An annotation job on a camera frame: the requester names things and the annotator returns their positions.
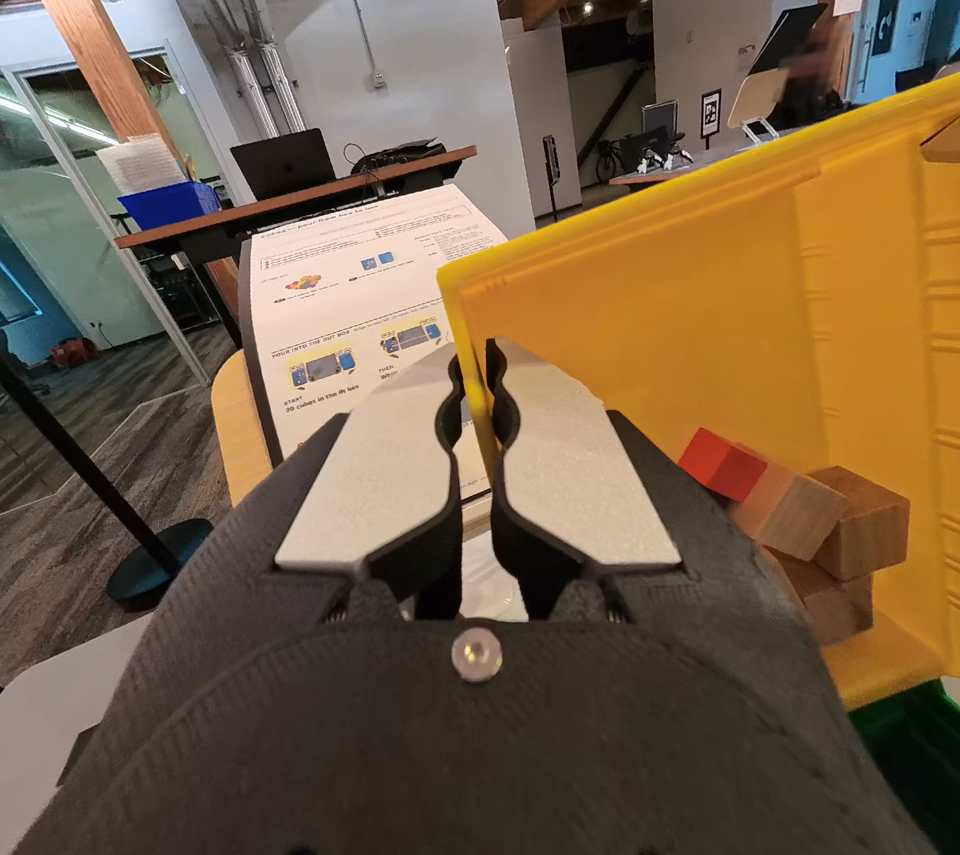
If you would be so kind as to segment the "printed instruction poster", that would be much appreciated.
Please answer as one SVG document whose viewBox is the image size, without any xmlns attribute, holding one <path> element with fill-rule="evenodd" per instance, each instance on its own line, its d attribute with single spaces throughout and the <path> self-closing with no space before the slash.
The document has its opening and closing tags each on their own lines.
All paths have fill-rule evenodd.
<svg viewBox="0 0 960 855">
<path fill-rule="evenodd" d="M 506 241 L 453 184 L 249 238 L 241 331 L 271 466 L 333 415 L 453 345 L 439 269 Z"/>
</svg>

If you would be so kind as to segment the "black round-base stand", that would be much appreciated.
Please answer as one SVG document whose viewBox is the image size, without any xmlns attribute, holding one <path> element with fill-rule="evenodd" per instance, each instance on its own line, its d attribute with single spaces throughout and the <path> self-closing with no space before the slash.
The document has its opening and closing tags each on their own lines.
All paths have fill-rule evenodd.
<svg viewBox="0 0 960 855">
<path fill-rule="evenodd" d="M 31 425 L 138 544 L 108 579 L 106 596 L 126 611 L 156 605 L 210 536 L 213 525 L 205 518 L 190 518 L 154 531 L 5 358 L 1 384 Z"/>
</svg>

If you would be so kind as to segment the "pile of wooden cubes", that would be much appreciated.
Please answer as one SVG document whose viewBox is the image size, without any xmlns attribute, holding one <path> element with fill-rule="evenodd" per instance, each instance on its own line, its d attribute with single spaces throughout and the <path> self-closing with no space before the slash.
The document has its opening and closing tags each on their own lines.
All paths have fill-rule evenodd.
<svg viewBox="0 0 960 855">
<path fill-rule="evenodd" d="M 794 471 L 704 428 L 678 465 L 758 547 L 819 646 L 873 629 L 875 575 L 908 554 L 905 496 L 838 465 Z"/>
</svg>

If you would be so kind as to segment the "brown wooden desk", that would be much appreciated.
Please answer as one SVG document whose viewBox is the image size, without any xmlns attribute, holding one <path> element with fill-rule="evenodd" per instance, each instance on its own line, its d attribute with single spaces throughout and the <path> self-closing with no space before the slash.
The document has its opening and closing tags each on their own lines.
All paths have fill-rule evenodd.
<svg viewBox="0 0 960 855">
<path fill-rule="evenodd" d="M 209 213 L 144 232 L 114 237 L 116 249 L 151 249 L 163 256 L 182 254 L 198 276 L 237 349 L 239 328 L 238 259 L 242 244 L 259 231 L 294 220 L 350 208 L 428 188 L 456 176 L 477 155 L 475 145 L 403 164 L 387 165 L 236 208 Z"/>
</svg>

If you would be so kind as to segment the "black bag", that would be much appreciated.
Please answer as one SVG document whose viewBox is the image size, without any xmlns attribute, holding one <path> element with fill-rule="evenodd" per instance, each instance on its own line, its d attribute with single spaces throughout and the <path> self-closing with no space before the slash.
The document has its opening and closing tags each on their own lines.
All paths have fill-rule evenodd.
<svg viewBox="0 0 960 855">
<path fill-rule="evenodd" d="M 387 149 L 363 154 L 353 163 L 350 175 L 355 177 L 393 165 L 402 165 L 447 152 L 445 145 L 436 138 L 407 141 Z"/>
</svg>

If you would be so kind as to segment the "blue plastic bin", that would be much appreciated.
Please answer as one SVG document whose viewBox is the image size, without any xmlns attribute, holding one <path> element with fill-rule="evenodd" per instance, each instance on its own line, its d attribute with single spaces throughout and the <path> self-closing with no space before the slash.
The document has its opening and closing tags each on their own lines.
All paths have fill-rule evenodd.
<svg viewBox="0 0 960 855">
<path fill-rule="evenodd" d="M 140 231 L 191 221 L 222 210 L 215 190 L 198 181 L 121 195 L 118 202 Z"/>
</svg>

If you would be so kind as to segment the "black tilted panel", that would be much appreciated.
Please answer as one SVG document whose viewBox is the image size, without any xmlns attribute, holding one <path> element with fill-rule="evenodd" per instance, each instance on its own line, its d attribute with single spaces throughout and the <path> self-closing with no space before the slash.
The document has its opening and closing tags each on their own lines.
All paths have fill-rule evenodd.
<svg viewBox="0 0 960 855">
<path fill-rule="evenodd" d="M 804 51 L 810 32 L 826 8 L 826 3 L 816 2 L 782 10 L 753 60 L 748 76 L 781 69 L 787 60 Z"/>
</svg>

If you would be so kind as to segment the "yellow plastic box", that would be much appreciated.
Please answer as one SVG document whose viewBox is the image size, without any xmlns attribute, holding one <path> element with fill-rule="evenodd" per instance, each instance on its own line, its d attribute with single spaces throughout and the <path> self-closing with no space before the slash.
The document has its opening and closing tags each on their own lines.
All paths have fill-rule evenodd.
<svg viewBox="0 0 960 855">
<path fill-rule="evenodd" d="M 873 629 L 825 651 L 851 709 L 958 678 L 958 118 L 954 75 L 438 272 L 489 473 L 505 336 L 671 457 L 702 427 L 909 500 Z"/>
</svg>

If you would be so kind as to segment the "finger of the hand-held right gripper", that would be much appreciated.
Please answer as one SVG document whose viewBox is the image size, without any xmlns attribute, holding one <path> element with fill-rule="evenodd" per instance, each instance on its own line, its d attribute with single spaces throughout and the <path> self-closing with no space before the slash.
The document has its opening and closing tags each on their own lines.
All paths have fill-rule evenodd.
<svg viewBox="0 0 960 855">
<path fill-rule="evenodd" d="M 924 161 L 935 164 L 959 164 L 960 118 L 956 117 L 920 145 Z"/>
</svg>

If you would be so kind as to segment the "stack of clear containers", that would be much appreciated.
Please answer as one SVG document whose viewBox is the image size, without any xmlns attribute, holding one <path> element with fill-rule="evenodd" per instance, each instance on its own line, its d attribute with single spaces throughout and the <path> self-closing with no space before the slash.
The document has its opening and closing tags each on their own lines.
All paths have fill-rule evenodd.
<svg viewBox="0 0 960 855">
<path fill-rule="evenodd" d="M 134 136 L 107 145 L 96 155 L 119 197 L 141 194 L 189 181 L 175 153 L 159 133 Z"/>
</svg>

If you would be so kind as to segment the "light wooden chair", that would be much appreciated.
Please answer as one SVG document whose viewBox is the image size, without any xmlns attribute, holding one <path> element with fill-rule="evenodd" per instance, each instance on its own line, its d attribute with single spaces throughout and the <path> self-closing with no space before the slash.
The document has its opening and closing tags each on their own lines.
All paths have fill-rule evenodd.
<svg viewBox="0 0 960 855">
<path fill-rule="evenodd" d="M 210 402 L 229 501 L 236 508 L 273 471 L 243 350 L 219 369 Z"/>
</svg>

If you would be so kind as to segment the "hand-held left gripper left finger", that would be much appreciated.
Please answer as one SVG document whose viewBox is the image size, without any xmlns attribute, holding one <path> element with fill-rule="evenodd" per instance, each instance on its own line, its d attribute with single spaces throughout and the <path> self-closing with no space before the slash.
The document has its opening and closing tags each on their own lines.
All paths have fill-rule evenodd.
<svg viewBox="0 0 960 855">
<path fill-rule="evenodd" d="M 463 376 L 445 345 L 384 381 L 323 436 L 333 444 L 274 555 L 284 572 L 378 581 L 423 620 L 462 603 Z"/>
</svg>

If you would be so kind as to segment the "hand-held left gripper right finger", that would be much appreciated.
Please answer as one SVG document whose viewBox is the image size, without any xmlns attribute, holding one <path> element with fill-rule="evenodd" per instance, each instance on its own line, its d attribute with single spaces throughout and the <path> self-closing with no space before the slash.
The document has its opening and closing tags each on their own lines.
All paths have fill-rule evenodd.
<svg viewBox="0 0 960 855">
<path fill-rule="evenodd" d="M 530 620 L 574 582 L 678 571 L 681 553 L 604 402 L 509 337 L 486 342 L 494 553 Z"/>
</svg>

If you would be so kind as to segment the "green plastic box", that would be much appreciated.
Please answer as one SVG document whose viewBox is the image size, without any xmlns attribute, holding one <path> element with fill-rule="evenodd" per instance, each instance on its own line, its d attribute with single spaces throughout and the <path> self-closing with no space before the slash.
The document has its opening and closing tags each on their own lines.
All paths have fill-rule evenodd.
<svg viewBox="0 0 960 855">
<path fill-rule="evenodd" d="M 871 758 L 941 854 L 959 852 L 959 705 L 942 679 L 849 714 Z"/>
</svg>

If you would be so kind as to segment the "black laptop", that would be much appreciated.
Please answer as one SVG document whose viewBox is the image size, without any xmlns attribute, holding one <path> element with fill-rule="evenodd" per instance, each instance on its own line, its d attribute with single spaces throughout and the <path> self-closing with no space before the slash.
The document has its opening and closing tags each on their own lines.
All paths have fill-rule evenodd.
<svg viewBox="0 0 960 855">
<path fill-rule="evenodd" d="M 317 127 L 234 145 L 230 154 L 257 201 L 313 189 L 337 178 Z"/>
</svg>

